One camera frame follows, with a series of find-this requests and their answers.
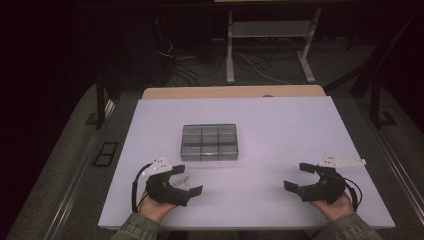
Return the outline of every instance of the hand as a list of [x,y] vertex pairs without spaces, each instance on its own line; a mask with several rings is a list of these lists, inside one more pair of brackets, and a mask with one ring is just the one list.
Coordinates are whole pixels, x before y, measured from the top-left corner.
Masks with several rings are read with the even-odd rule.
[[346,193],[343,193],[333,204],[327,204],[325,200],[310,202],[310,204],[318,208],[329,222],[336,221],[354,213],[352,202]]
[[157,223],[160,223],[169,211],[177,207],[169,203],[158,203],[151,199],[147,192],[143,193],[142,199],[138,212]]

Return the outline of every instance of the white tabletop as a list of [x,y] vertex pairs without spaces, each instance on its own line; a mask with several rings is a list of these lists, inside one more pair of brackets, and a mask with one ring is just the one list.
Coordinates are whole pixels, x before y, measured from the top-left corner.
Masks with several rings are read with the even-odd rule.
[[[174,165],[182,163],[183,125],[220,123],[237,126],[238,160],[186,163],[189,187],[203,185],[203,193],[171,211],[162,227],[306,229],[326,224],[317,209],[285,191],[283,181],[316,183],[318,175],[300,172],[299,163],[317,164],[326,153],[360,156],[330,97],[273,97],[140,100],[99,226],[116,229],[125,222],[131,184],[141,167],[161,154]],[[337,171],[361,187],[358,214],[369,225],[394,226],[365,167]],[[139,195],[145,181],[140,178]]]

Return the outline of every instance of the transparent plastic box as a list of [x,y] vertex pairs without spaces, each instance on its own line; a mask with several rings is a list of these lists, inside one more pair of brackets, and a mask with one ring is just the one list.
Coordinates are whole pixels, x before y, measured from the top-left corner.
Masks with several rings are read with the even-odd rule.
[[181,159],[183,161],[237,160],[236,125],[184,125]]

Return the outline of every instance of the sleeve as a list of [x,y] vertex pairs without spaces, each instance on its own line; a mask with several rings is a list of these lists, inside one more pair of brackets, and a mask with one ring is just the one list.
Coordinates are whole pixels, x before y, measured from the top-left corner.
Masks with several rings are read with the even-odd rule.
[[382,240],[358,214],[353,213],[337,221],[328,223],[328,230],[332,239],[365,239]]
[[131,213],[121,229],[113,235],[112,240],[154,240],[158,234],[159,227],[157,222],[141,214]]

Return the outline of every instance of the white metal frame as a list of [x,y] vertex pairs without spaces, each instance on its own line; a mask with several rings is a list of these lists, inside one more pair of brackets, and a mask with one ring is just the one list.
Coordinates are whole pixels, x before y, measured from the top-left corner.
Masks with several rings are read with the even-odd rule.
[[307,21],[279,21],[279,22],[233,22],[233,12],[228,15],[228,42],[227,42],[227,84],[234,84],[233,65],[233,38],[243,37],[305,37],[305,45],[297,56],[303,73],[309,83],[315,83],[315,77],[309,66],[308,51],[318,25],[321,8],[314,12],[312,20]]

